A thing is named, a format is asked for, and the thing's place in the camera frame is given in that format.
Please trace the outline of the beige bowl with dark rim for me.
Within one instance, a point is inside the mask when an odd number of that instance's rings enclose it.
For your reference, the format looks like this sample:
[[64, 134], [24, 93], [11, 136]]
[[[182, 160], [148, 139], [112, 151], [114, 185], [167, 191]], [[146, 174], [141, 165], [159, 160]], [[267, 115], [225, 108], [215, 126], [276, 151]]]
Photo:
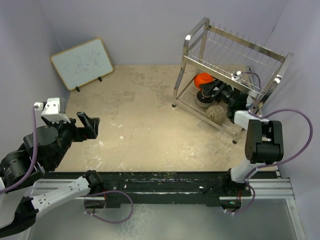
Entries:
[[207, 109], [214, 104], [215, 100], [211, 95], [207, 96], [202, 90], [199, 90], [195, 95], [194, 101], [200, 108]]

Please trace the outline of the orange bowl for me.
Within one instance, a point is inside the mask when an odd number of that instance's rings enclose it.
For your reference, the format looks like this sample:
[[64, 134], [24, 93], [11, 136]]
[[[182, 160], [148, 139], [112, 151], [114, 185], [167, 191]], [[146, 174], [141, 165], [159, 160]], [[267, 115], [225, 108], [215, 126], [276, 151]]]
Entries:
[[194, 85], [198, 88], [198, 89], [201, 89], [200, 88], [200, 85], [203, 85], [203, 84], [208, 84], [208, 83], [211, 83], [214, 81], [214, 78], [209, 75], [208, 73], [205, 73], [205, 72], [201, 72], [199, 74], [197, 74], [194, 78]]

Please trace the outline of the black glossy bowl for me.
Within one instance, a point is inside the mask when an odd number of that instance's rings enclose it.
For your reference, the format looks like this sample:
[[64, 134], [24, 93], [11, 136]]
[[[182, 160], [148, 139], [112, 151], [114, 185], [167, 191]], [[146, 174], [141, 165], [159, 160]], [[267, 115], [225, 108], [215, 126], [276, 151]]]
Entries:
[[221, 125], [226, 119], [226, 112], [222, 106], [212, 105], [206, 110], [205, 116], [213, 123]]

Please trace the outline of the blue floral white bowl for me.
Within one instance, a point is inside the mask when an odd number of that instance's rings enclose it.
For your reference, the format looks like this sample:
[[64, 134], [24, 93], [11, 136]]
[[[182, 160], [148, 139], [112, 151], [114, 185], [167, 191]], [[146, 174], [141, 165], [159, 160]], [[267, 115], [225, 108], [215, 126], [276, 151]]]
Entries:
[[252, 98], [250, 95], [248, 95], [248, 96], [247, 96], [247, 99], [246, 99], [246, 105], [245, 105], [245, 107], [246, 107], [247, 109], [250, 109], [252, 106], [253, 106], [253, 98]]

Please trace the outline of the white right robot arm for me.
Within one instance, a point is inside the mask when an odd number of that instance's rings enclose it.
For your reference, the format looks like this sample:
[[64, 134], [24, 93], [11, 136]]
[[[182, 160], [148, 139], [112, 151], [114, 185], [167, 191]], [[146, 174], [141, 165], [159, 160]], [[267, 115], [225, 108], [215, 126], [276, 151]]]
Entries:
[[223, 192], [233, 196], [261, 168], [283, 159], [282, 123], [253, 115], [247, 108], [249, 95], [218, 79], [200, 84], [199, 88], [196, 99], [200, 103], [224, 102], [227, 104], [226, 117], [246, 130], [245, 159], [229, 169], [220, 182]]

